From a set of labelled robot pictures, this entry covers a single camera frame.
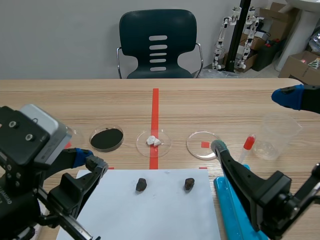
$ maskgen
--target red tape line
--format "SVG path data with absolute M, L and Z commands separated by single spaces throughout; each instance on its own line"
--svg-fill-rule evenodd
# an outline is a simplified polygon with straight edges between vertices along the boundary
M 152 91 L 151 136 L 159 137 L 159 88 Z M 149 169 L 158 169 L 158 147 L 150 146 Z

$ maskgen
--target black powder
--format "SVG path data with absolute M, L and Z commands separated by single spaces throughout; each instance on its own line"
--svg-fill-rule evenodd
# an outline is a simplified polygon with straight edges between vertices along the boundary
M 113 151 L 120 147 L 123 137 L 124 134 L 119 129 L 106 128 L 104 131 L 94 135 L 90 143 L 96 149 Z

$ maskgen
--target small rock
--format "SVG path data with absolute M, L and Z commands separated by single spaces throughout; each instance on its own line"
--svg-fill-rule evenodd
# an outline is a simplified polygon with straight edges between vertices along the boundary
M 187 178 L 184 182 L 185 190 L 189 191 L 195 185 L 195 180 L 193 178 Z
M 155 143 L 156 137 L 155 136 L 149 136 L 146 140 L 146 144 L 152 145 Z
M 135 190 L 138 192 L 142 192 L 146 189 L 147 187 L 147 181 L 144 178 L 139 178 Z
M 158 138 L 156 138 L 156 139 L 154 140 L 153 145 L 154 145 L 155 147 L 157 147 L 157 146 L 159 146 L 159 145 L 161 145 L 161 144 L 162 144 L 162 142 L 161 142 Z

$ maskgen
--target cardboard box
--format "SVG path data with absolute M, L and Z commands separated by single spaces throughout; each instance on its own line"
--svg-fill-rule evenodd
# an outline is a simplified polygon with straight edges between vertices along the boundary
M 315 69 L 308 64 L 319 58 L 309 51 L 291 55 L 287 58 L 279 78 L 297 79 L 303 84 L 320 85 L 320 69 Z
M 311 53 L 313 53 L 314 55 L 320 56 L 320 52 L 318 51 L 311 51 Z
M 250 33 L 250 29 L 246 28 L 243 33 L 248 35 Z M 267 41 L 268 39 L 268 35 L 261 31 L 256 31 L 254 36 L 261 38 L 262 40 L 265 40 L 265 41 Z
M 260 16 L 266 19 L 272 19 L 269 40 L 287 38 L 293 24 L 296 21 L 299 9 L 293 8 L 287 13 L 278 12 L 285 5 L 277 2 L 271 4 L 270 9 L 260 8 Z
M 244 62 L 244 64 L 246 65 L 245 69 L 237 68 L 236 66 L 234 67 L 234 69 L 237 70 L 240 73 L 245 73 L 246 71 L 248 71 L 249 69 L 252 68 L 252 66 L 255 63 L 255 60 L 256 60 L 257 56 L 258 56 L 258 54 L 254 54 Z M 226 63 L 227 63 L 227 58 L 228 58 L 228 52 L 224 54 L 224 61 L 223 61 L 224 65 L 226 65 Z
M 240 46 L 244 46 L 245 45 L 247 37 L 248 37 L 247 34 L 242 33 L 241 39 L 240 39 Z M 256 37 L 255 36 L 253 38 L 252 45 L 251 45 L 250 48 L 252 50 L 257 50 L 258 51 L 265 43 L 266 43 L 265 40 L 261 39 L 260 37 Z

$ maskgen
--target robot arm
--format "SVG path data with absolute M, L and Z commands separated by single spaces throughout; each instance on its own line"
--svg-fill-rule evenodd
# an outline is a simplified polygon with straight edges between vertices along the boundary
M 69 129 L 32 104 L 20 111 L 0 107 L 0 136 L 0 166 L 5 169 L 0 177 L 0 239 L 29 240 L 40 224 L 61 225 L 76 240 L 92 240 L 76 218 L 108 165 L 89 150 L 64 149 Z M 78 179 L 65 173 L 60 185 L 49 193 L 43 189 L 51 175 L 83 165 L 91 172 Z M 48 216 L 41 214 L 38 200 Z
M 276 90 L 272 100 L 281 106 L 320 114 L 320 86 L 296 85 Z M 320 204 L 320 163 L 295 193 L 290 192 L 291 179 L 276 171 L 264 180 L 235 161 L 221 141 L 211 144 L 221 168 L 231 183 L 255 231 L 261 230 L 271 240 L 284 233 L 312 204 Z
M 255 8 L 251 7 L 249 12 L 248 12 L 248 16 L 246 19 L 246 24 L 250 25 L 250 31 L 249 34 L 247 36 L 247 39 L 244 43 L 244 51 L 243 51 L 243 55 L 241 60 L 239 60 L 239 62 L 237 63 L 237 67 L 241 68 L 241 69 L 246 69 L 246 65 L 245 65 L 245 61 L 247 60 L 250 51 L 251 51 L 251 46 L 255 37 L 255 32 L 257 30 L 257 27 L 259 25 L 259 17 L 255 17 Z
M 223 19 L 220 34 L 215 44 L 216 49 L 214 50 L 212 69 L 217 69 L 217 70 L 221 69 L 221 65 L 219 64 L 219 58 L 220 58 L 220 55 L 223 53 L 222 49 L 224 49 L 223 46 L 224 46 L 227 27 L 229 25 L 232 26 L 237 24 L 237 20 L 240 16 L 240 13 L 241 13 L 241 8 L 234 7 L 232 9 L 232 16 L 227 16 Z

